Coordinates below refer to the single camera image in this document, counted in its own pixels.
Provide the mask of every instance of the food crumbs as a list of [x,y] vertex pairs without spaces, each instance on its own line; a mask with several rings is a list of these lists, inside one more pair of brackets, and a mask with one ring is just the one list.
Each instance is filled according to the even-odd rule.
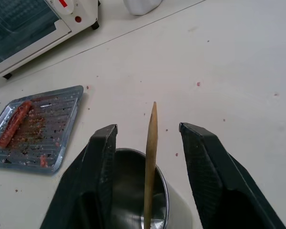
[[47,168],[48,167],[48,162],[46,160],[46,156],[45,155],[41,155],[39,158],[40,158],[40,167]]

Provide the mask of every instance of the sausage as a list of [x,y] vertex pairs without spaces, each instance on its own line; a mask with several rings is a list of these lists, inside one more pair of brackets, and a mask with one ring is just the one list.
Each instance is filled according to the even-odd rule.
[[48,162],[47,162],[45,155],[40,156],[40,167],[41,168],[47,168],[48,167]]
[[0,137],[0,148],[5,148],[10,143],[18,127],[24,120],[26,114],[29,112],[31,106],[32,106],[32,102],[28,100],[22,103],[17,108],[13,116],[10,118],[8,125],[5,128],[3,134]]

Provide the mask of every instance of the metal bowl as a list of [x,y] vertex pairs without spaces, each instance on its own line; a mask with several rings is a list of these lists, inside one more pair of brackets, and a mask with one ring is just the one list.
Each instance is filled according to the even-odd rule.
[[[114,155],[112,227],[144,228],[145,155],[140,151],[119,148]],[[156,167],[151,229],[166,229],[169,198],[165,179]]]

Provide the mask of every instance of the grill tray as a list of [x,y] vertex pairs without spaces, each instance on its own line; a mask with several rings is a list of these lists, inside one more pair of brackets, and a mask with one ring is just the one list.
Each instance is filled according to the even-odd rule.
[[0,148],[0,167],[55,173],[61,165],[82,94],[83,87],[75,86],[11,101],[0,114],[0,137],[19,105],[31,100],[32,107],[9,145]]

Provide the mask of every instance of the wooden skewer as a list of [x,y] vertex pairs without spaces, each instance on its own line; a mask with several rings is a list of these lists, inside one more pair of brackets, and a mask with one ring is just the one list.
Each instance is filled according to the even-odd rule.
[[151,228],[153,183],[156,169],[158,144],[157,103],[153,103],[151,119],[148,126],[146,160],[145,160],[145,190],[144,190],[144,229]]

